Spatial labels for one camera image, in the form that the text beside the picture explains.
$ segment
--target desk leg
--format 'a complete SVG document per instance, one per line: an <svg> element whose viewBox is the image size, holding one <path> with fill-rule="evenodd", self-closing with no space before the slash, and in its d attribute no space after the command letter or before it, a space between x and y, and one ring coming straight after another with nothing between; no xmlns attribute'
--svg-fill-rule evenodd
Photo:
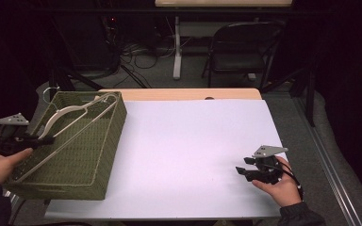
<svg viewBox="0 0 362 226"><path fill-rule="evenodd" d="M174 59L173 78L175 80L181 78L181 44L180 44L179 17L175 17L175 59Z"/></svg>

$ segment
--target chair backrest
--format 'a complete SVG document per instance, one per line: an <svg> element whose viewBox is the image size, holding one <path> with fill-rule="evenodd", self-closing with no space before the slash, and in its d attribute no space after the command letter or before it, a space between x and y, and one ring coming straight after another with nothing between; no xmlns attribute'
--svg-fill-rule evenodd
<svg viewBox="0 0 362 226"><path fill-rule="evenodd" d="M228 51L232 51L230 46L252 46L257 48L261 45L272 45L282 36L283 25L277 22L250 22L229 24L220 28L213 36L211 49L222 49L227 46Z"/></svg>

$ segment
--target wooden desk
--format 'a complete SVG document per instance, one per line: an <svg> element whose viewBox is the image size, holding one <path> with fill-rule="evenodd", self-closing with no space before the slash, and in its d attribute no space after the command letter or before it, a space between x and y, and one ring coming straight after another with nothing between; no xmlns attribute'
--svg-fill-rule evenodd
<svg viewBox="0 0 362 226"><path fill-rule="evenodd" d="M263 144L282 145L257 90L103 89L108 90L122 92L128 114L106 199L51 201L46 218L279 217L272 198L235 169L256 170L243 157ZM217 100L202 100L207 96Z"/></svg>
<svg viewBox="0 0 362 226"><path fill-rule="evenodd" d="M156 0L155 5L163 8L289 8L292 0ZM181 36L211 37L224 23L186 23L182 25L175 17L175 59L173 78L181 78Z"/></svg>

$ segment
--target woven basket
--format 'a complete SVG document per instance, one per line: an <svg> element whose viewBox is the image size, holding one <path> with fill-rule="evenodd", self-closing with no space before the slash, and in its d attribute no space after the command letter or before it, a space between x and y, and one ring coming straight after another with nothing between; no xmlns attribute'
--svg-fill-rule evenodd
<svg viewBox="0 0 362 226"><path fill-rule="evenodd" d="M84 105L106 93L58 92L32 134L40 134L57 109ZM85 116L55 137L54 144L34 150L14 170L5 188L25 199L103 200L126 117L121 93L112 93L117 98L110 96L104 102L90 106ZM107 113L92 122L113 103L115 105ZM65 114L54 123L48 136L56 134L83 113L85 111L81 110ZM46 163L21 182L16 182L57 150L60 151Z"/></svg>

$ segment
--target chair seat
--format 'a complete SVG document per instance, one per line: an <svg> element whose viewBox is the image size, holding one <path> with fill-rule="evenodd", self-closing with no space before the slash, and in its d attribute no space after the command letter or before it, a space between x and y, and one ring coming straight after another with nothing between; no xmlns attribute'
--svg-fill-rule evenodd
<svg viewBox="0 0 362 226"><path fill-rule="evenodd" d="M257 53L216 54L213 56L213 70L220 72L262 72L266 66L263 58Z"/></svg>

